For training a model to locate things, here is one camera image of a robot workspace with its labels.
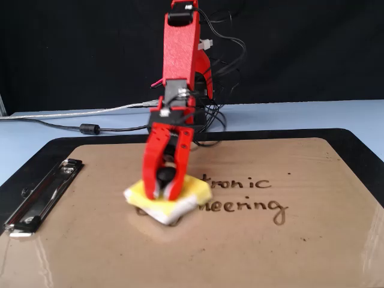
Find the yellow sponge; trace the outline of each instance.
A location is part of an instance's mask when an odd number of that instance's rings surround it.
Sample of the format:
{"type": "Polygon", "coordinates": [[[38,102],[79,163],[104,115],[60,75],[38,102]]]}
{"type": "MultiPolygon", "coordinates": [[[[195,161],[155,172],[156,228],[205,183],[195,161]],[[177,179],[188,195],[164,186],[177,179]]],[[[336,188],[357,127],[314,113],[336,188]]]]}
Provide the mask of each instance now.
{"type": "Polygon", "coordinates": [[[158,198],[150,200],[144,191],[144,182],[133,184],[124,191],[127,202],[139,207],[157,221],[169,225],[180,216],[193,210],[197,205],[204,205],[212,198],[211,189],[205,181],[185,175],[179,197],[174,201],[158,198]]]}

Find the light blue table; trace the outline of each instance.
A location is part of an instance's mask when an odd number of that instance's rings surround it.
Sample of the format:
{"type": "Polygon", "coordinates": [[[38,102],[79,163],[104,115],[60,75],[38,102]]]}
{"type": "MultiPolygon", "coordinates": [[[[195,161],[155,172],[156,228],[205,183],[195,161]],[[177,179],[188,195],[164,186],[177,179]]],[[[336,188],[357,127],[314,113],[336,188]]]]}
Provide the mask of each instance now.
{"type": "MultiPolygon", "coordinates": [[[[348,129],[384,161],[384,100],[229,105],[222,111],[227,116],[227,131],[348,129]]],[[[28,112],[14,115],[50,113],[57,112],[28,112]]],[[[89,123],[98,124],[102,128],[126,128],[145,125],[148,117],[148,109],[125,109],[98,116],[44,119],[44,121],[61,125],[78,126],[89,123]]],[[[221,131],[220,123],[215,122],[210,131],[221,131]]],[[[124,134],[143,133],[147,131],[124,134]]],[[[35,123],[0,122],[0,185],[48,141],[60,137],[86,136],[76,131],[59,130],[35,123]]]]}

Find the metal clip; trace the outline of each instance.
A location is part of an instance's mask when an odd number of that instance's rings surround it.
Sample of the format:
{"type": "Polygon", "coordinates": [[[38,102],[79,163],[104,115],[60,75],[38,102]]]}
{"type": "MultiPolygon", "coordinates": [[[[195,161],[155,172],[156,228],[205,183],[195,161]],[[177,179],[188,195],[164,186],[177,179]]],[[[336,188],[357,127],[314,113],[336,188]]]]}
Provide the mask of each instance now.
{"type": "Polygon", "coordinates": [[[4,230],[11,232],[11,237],[35,233],[82,167],[76,159],[58,163],[4,223],[4,230]]]}

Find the red robot arm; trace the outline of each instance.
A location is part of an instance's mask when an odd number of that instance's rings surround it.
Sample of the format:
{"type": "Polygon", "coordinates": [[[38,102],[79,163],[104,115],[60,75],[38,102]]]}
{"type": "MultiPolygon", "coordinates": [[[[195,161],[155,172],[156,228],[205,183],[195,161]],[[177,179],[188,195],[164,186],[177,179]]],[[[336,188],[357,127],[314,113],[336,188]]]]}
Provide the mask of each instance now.
{"type": "Polygon", "coordinates": [[[163,191],[165,199],[175,200],[182,188],[194,134],[187,126],[194,121],[196,100],[190,91],[194,91],[196,73],[203,75],[210,99],[213,93],[209,58],[198,50],[199,13],[186,5],[197,7],[197,0],[173,0],[172,10],[165,16],[165,93],[158,107],[151,109],[143,156],[142,178],[149,199],[158,198],[163,191]]]}

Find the black wall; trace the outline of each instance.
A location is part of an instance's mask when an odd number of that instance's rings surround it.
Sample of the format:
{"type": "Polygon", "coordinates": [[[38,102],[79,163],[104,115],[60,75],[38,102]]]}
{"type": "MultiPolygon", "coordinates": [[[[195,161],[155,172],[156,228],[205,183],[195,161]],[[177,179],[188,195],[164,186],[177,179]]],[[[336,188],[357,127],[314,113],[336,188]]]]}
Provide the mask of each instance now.
{"type": "MultiPolygon", "coordinates": [[[[200,0],[207,14],[241,0],[200,0]]],[[[0,94],[9,113],[120,106],[158,98],[170,0],[0,3],[0,94]]],[[[231,103],[384,98],[384,1],[247,0],[223,34],[248,58],[231,103]]],[[[202,38],[211,38],[207,26],[202,38]]],[[[214,38],[209,53],[239,50],[214,38]]],[[[237,74],[231,76],[233,81],[237,74]]]]}

